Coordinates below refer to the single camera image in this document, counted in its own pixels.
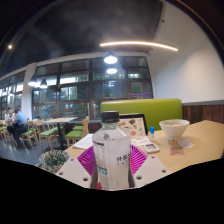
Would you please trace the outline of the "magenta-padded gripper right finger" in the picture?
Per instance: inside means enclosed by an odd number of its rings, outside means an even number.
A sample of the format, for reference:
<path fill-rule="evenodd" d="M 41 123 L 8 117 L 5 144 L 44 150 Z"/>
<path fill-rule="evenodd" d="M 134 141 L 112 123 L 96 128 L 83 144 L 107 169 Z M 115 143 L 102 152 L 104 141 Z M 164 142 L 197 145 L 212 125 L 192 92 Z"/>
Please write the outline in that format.
<path fill-rule="evenodd" d="M 155 155 L 148 156 L 136 146 L 131 146 L 129 170 L 130 188 L 143 187 L 169 174 L 168 169 Z"/>

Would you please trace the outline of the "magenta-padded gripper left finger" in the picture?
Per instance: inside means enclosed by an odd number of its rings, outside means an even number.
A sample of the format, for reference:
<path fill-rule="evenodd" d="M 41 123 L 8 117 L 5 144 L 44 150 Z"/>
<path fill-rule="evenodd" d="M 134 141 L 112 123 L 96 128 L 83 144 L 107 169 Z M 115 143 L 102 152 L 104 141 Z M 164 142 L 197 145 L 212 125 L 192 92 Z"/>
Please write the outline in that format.
<path fill-rule="evenodd" d="M 98 183 L 98 174 L 93 147 L 85 150 L 77 158 L 69 158 L 56 175 L 81 187 L 95 189 Z"/>

